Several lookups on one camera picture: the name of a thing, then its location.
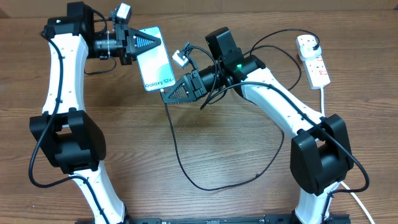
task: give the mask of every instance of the phone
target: phone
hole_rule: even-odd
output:
[[[149,27],[140,31],[158,37],[161,41],[159,46],[137,55],[137,62],[145,90],[153,91],[174,85],[174,73],[160,28]]]

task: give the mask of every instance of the wooden surface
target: wooden surface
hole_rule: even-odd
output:
[[[0,223],[73,223],[92,217],[73,182],[38,189],[27,176],[35,145],[29,117],[40,115],[49,84],[49,48],[39,37],[45,23],[46,19],[0,20]],[[397,24],[394,11],[367,11],[134,16],[130,25],[160,26],[169,55],[188,40],[206,47],[205,36],[223,26],[244,51],[279,29],[297,27],[318,34],[332,80],[325,91],[326,113],[338,113],[345,120],[353,154],[371,178],[370,188],[359,197],[376,223],[397,223]],[[279,34],[266,43],[297,55],[299,34]],[[267,49],[256,55],[286,87],[297,79],[296,66],[284,54]],[[201,68],[210,63],[199,52],[193,56]],[[90,60],[86,69],[104,69],[109,63]],[[179,78],[188,70],[174,71]],[[309,88],[305,75],[292,93],[319,108],[319,92]],[[218,187],[263,170],[280,143],[278,127],[232,91],[203,111],[201,103],[170,106],[180,156],[192,179],[202,187]],[[85,105],[105,134],[108,174],[133,217],[249,217],[290,213],[297,205],[299,186],[289,170],[288,140],[255,182],[218,192],[194,188],[177,164],[160,96],[144,91],[137,64],[85,77]],[[64,175],[40,151],[35,177],[49,183]],[[345,182],[361,187],[364,180],[355,167]],[[350,195],[337,195],[331,211],[349,213],[353,223],[368,222]]]
[[[67,3],[76,0],[0,0],[0,18],[58,17],[66,15]],[[85,0],[85,4],[108,15],[120,4],[112,0]],[[392,10],[398,0],[124,0],[133,15]]]

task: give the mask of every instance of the white cable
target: white cable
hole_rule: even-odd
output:
[[[343,187],[345,187],[347,190],[349,190],[349,187],[343,182],[340,182],[342,184]],[[373,218],[371,216],[371,214],[368,212],[368,210],[365,208],[365,206],[362,204],[361,200],[358,198],[358,196],[356,196],[355,193],[350,193],[356,202],[358,202],[358,205],[362,208],[363,212],[365,213],[365,215],[368,217],[369,221],[371,222],[371,224],[374,224]]]
[[[323,93],[323,86],[320,88],[321,91],[321,114],[325,116],[325,94]]]

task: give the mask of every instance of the power strip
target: power strip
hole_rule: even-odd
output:
[[[303,56],[306,54],[308,55],[307,51],[317,44],[315,37],[308,34],[300,35],[296,39],[296,44],[298,55],[304,64],[305,73],[307,74],[311,89],[318,90],[327,86],[330,83],[330,78],[322,56],[320,55],[321,52],[314,51],[313,55],[316,55],[315,58],[308,59]]]

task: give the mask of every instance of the power plug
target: power plug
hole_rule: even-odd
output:
[[[298,55],[302,61],[315,59],[322,54],[320,46],[316,50],[313,49],[317,45],[317,41],[313,35],[305,34],[298,36],[296,45],[299,51]]]
[[[303,48],[306,49],[307,47],[313,47],[317,44],[314,36],[300,35],[296,39],[296,44],[298,48],[298,54],[300,55],[300,59],[303,61],[305,73],[307,74],[308,81],[310,82],[311,89],[318,90],[324,86],[327,86],[330,83],[330,78],[322,56],[317,55],[318,53],[311,53],[317,56],[311,59],[302,57],[306,54],[306,50],[303,52]]]

